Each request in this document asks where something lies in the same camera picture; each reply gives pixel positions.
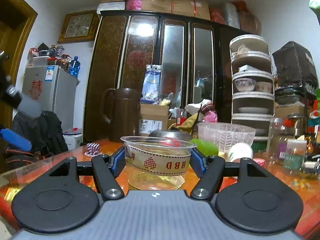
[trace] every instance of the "clock face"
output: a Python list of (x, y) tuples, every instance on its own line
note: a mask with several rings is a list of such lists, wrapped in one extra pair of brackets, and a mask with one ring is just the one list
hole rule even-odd
[(90, 25), (92, 22), (93, 14), (84, 14), (72, 16), (70, 18), (65, 38), (83, 37), (89, 33)]

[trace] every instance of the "pitcher handle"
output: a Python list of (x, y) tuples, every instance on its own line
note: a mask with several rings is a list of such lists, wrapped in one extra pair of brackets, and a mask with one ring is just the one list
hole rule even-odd
[(109, 94), (114, 95), (115, 88), (109, 88), (106, 91), (103, 92), (102, 98), (101, 98), (101, 104), (100, 104), (100, 114), (104, 118), (104, 120), (110, 124), (111, 120), (107, 117), (107, 115), (104, 113), (105, 107), (106, 107), (106, 99), (108, 99)]

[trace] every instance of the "white storage rack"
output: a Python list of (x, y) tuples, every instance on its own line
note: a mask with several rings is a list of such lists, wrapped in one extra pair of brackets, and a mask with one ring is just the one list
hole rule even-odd
[[(241, 45), (246, 46), (246, 50), (239, 52)], [(256, 136), (254, 141), (267, 141), (268, 129), (271, 118), (274, 116), (274, 79), (272, 73), (271, 57), (268, 44), (264, 38), (246, 34), (234, 38), (230, 42), (231, 73), (232, 73), (232, 115), (231, 123), (242, 124), (255, 128)], [(249, 65), (248, 70), (238, 71), (239, 67)], [(234, 81), (239, 78), (252, 78), (256, 82), (272, 83), (273, 93), (248, 91), (239, 92), (234, 85)], [(241, 113), (239, 108), (247, 107), (249, 113)], [(248, 107), (267, 108), (267, 113), (250, 113)]]

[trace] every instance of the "yellow cloth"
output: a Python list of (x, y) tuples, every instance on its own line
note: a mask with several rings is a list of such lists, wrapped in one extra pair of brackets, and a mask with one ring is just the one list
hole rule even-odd
[(169, 129), (171, 127), (175, 127), (181, 131), (185, 131), (191, 134), (192, 132), (192, 127), (195, 123), (195, 121), (197, 120), (198, 117), (198, 113), (195, 113), (194, 115), (190, 116), (187, 120), (184, 121), (184, 123), (182, 125), (177, 125), (176, 123), (170, 125)]

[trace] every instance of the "red heart pyramid print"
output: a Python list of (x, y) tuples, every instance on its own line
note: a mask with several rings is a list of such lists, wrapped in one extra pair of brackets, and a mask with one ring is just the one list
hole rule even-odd
[(144, 161), (144, 166), (146, 168), (149, 168), (151, 170), (155, 169), (157, 164), (155, 163), (155, 161), (150, 157), (149, 159)]

